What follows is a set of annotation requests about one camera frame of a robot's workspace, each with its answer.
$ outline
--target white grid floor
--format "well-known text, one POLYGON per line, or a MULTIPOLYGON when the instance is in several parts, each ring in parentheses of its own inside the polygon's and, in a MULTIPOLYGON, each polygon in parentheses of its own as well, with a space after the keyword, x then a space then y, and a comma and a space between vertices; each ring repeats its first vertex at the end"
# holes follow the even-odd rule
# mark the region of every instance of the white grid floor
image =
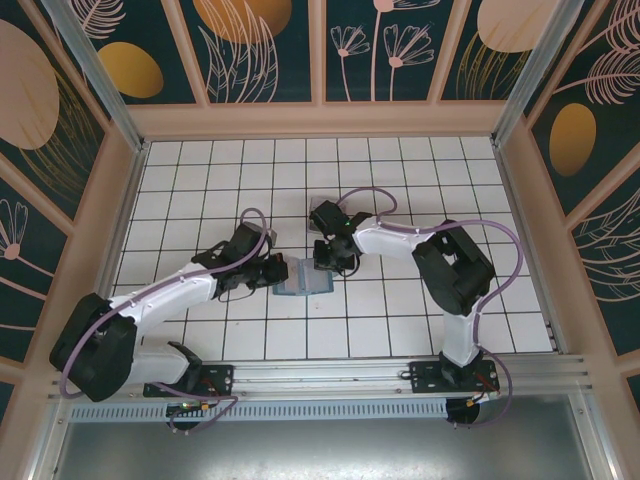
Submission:
MULTIPOLYGON (((231 237, 239 214, 258 207, 277 232, 275 251, 312 256, 307 205, 353 187, 396 196, 389 221, 439 225, 478 216, 515 231, 488 138, 323 138, 156 142, 151 147, 116 278, 128 293, 231 237)), ((349 214, 375 212, 371 192, 349 199, 349 214)), ((467 230, 493 261, 498 282, 512 271, 515 248, 499 231, 467 230)), ((365 255, 358 273, 335 279, 331 294, 211 301, 171 319, 147 343, 183 342, 203 360, 356 358, 437 354, 442 311, 414 265, 365 255)), ((232 299, 246 291, 234 291, 232 299)), ((480 340, 496 353, 552 351, 525 266, 502 298, 485 308, 480 340)))

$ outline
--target flower illustration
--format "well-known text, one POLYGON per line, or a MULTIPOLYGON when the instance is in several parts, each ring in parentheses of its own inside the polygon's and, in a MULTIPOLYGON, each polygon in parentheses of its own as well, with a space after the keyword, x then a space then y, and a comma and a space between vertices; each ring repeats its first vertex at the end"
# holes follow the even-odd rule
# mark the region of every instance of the flower illustration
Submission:
POLYGON ((393 80, 396 68, 420 65, 433 60, 434 51, 428 49, 431 44, 429 27, 406 27, 398 37, 398 25, 384 29, 384 46, 391 66, 389 100, 393 100, 393 80))
POLYGON ((419 8, 429 8, 440 3, 440 0, 373 0, 376 10, 382 13, 391 12, 393 10, 417 10, 419 8))
POLYGON ((362 31, 362 26, 345 27, 344 32, 341 27, 333 27, 331 29, 331 40, 336 47, 338 55, 340 55, 340 64, 342 66, 342 82, 344 83, 344 93, 347 95, 347 101, 351 101, 349 95, 349 86, 347 85, 347 73, 344 67, 344 59, 351 55, 360 55, 370 50, 369 42, 365 42, 366 36, 362 31))
POLYGON ((15 260, 20 257, 20 243, 27 228, 29 210, 16 202, 14 212, 6 199, 0 200, 0 258, 15 260))

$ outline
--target yellow oval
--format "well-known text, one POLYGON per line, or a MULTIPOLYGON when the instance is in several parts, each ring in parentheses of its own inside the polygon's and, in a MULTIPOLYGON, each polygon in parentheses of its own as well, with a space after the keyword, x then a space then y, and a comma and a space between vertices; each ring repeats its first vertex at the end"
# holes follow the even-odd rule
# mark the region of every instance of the yellow oval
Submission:
POLYGON ((245 3, 256 21, 262 18, 272 36, 278 35, 291 18, 291 0, 193 0, 202 21, 217 36, 233 43, 256 43, 245 3))
POLYGON ((119 92, 130 97, 149 98, 162 91, 162 70, 140 47, 114 42, 102 47, 98 55, 119 92))
POLYGON ((575 175, 589 160, 596 143, 596 119, 584 105, 570 103, 556 116, 551 127, 551 165, 563 177, 575 175))
POLYGON ((538 43, 558 0, 483 0, 478 35, 491 50, 517 53, 538 43))
POLYGON ((18 148, 42 147, 58 124, 55 70, 29 35, 4 20, 0 20, 0 66, 0 138, 18 148))

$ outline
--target black motor joint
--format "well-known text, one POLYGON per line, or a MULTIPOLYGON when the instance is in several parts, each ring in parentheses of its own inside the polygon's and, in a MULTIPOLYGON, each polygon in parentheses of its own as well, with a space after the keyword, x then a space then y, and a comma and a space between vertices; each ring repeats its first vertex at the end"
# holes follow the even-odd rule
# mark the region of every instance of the black motor joint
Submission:
POLYGON ((353 234, 358 225, 371 216, 370 213, 360 212, 349 218, 337 204, 329 200, 314 209, 309 219, 325 238, 316 240, 313 244, 314 267, 338 273, 356 268, 356 258, 362 252, 358 249, 353 234))
MULTIPOLYGON (((194 256, 191 261, 207 269, 221 268, 247 256, 260 241, 262 230, 252 223, 241 223, 231 240, 220 242, 209 250, 194 256)), ((245 284, 249 290, 270 287, 289 278, 287 264, 281 253, 269 254, 272 238, 265 237, 267 253, 255 255, 251 260, 222 273, 214 273, 217 280, 214 298, 245 284)))

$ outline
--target black bracket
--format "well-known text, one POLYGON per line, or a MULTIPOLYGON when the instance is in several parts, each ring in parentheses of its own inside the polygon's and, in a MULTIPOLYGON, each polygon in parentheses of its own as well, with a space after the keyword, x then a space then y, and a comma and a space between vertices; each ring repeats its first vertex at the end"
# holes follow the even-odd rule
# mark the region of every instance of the black bracket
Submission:
POLYGON ((475 375, 460 383, 459 387, 452 385, 442 375, 442 364, 439 360, 428 362, 411 362, 409 371, 403 372, 401 378, 411 381, 413 393, 469 393, 481 392, 487 389, 481 378, 496 391, 500 390, 496 364, 492 360, 482 360, 477 364, 475 375))
MULTIPOLYGON (((215 401, 216 396, 231 395, 232 388, 233 365, 203 365, 198 382, 187 393, 211 397, 215 401)), ((147 398, 176 396, 150 383, 145 383, 142 395, 147 398)))

